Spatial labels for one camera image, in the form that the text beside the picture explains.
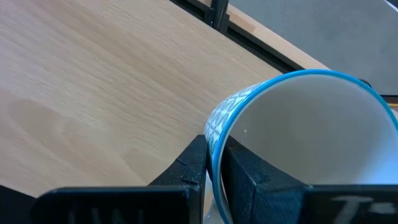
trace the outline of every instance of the mug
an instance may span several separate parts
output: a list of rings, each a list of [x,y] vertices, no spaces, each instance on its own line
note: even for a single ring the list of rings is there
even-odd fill
[[[211,112],[204,132],[225,223],[233,223],[220,171],[229,135],[306,184],[398,183],[393,112],[373,89],[340,72],[301,70],[249,86]],[[216,213],[213,204],[212,223]]]

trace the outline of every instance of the mug rim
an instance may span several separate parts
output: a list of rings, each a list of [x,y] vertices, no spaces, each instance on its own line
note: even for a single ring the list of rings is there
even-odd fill
[[[217,207],[219,208],[220,215],[225,223],[232,223],[232,217],[231,214],[228,213],[228,204],[226,202],[225,198],[225,192],[223,188],[221,187],[222,181],[221,181],[221,155],[223,154],[224,151],[224,146],[226,139],[231,131],[231,128],[234,126],[235,121],[237,121],[237,118],[241,115],[241,113],[246,109],[247,106],[249,106],[253,100],[257,98],[263,91],[266,91],[269,87],[280,83],[282,81],[285,81],[287,79],[293,78],[293,77],[299,77],[299,76],[304,76],[304,75],[327,75],[327,76],[332,76],[336,78],[342,78],[344,80],[347,80],[351,83],[356,84],[357,86],[361,87],[362,89],[365,89],[368,93],[371,94],[371,96],[375,97],[375,99],[378,100],[378,102],[383,106],[383,108],[387,111],[387,114],[389,115],[392,123],[394,124],[397,134],[398,134],[398,121],[396,120],[394,114],[392,113],[390,107],[388,104],[383,100],[383,98],[371,87],[363,83],[361,80],[358,80],[355,77],[349,76],[345,73],[341,72],[336,72],[333,70],[323,70],[323,69],[308,69],[308,70],[299,70],[295,72],[289,72],[283,75],[280,75],[278,77],[272,78],[267,82],[264,82],[260,86],[258,86],[254,91],[252,91],[248,96],[237,106],[237,108],[232,112],[231,116],[228,118],[224,128],[220,132],[219,136],[219,141],[217,141],[217,144],[215,146],[214,150],[214,159],[213,163],[211,165],[212,173],[213,173],[213,192],[214,192],[214,198],[217,204]]]

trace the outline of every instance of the wooden tabletop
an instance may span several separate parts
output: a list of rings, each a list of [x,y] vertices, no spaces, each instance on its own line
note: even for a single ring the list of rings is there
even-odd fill
[[[0,185],[146,185],[278,74],[169,1],[0,0]]]

